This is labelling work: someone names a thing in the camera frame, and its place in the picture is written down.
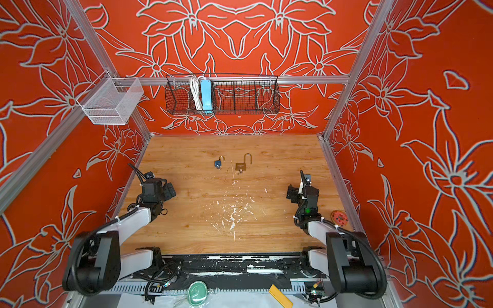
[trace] blue padlock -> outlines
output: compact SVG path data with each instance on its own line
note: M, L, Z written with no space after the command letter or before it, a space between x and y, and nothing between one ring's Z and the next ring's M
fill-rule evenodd
M219 160L214 161L214 167L216 167L218 169L221 169L221 157L222 157L222 160L225 160L224 156L219 156Z

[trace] padlock shackle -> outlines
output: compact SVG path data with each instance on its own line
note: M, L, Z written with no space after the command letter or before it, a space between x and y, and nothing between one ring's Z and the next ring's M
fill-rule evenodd
M243 156L243 163L246 165L247 164L247 155L250 155L250 165L252 163L252 157L250 153L247 153Z

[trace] floral pattern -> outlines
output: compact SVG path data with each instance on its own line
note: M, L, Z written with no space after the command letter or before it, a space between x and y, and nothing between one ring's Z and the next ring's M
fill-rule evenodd
M122 76L231 71L333 76L349 73L378 1L357 0L349 8L342 0L152 0L129 3L123 11L110 1L81 4ZM146 88L150 100L141 102L139 111L156 135L316 134L335 104L325 98L340 91L325 84L281 86L283 107L276 117L238 118L171 115L162 87Z
M9 0L1 10L0 185L103 72L62 1Z
M395 1L342 112L331 114L329 144L405 307L493 301L492 111L482 75L462 62L488 70L491 33L454 28L464 16L493 26L485 1Z
M137 130L132 130L128 125L123 128L122 126L105 125L105 135L103 136L105 149L89 159L86 170L89 170L94 164L106 162L106 172L109 179L113 181L113 166L118 156L125 156L135 164L144 142L142 134Z
M61 280L73 238L111 219L132 173L128 163L136 163L144 142L132 119L127 126L100 126L84 118L74 129L1 215L0 305L64 304ZM98 164L105 158L109 173ZM81 171L88 161L90 169ZM37 206L26 211L33 195Z

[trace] green roll of tape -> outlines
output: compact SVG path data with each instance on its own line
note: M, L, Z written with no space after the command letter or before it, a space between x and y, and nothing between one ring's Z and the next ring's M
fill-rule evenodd
M192 306L200 306L207 299L207 286L202 281L196 281L188 287L188 302Z

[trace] wooden floor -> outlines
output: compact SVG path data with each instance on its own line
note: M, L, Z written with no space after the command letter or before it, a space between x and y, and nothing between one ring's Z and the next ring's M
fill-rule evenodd
M253 156L246 171L235 164ZM214 160L223 155L222 169ZM289 184L298 187L300 170L320 190L319 211L330 217L343 210L316 136L154 137L139 167L166 178L176 197L159 215L132 235L123 253L158 246L163 254L287 252L321 243L293 224L297 205L286 199ZM141 192L135 177L126 206Z

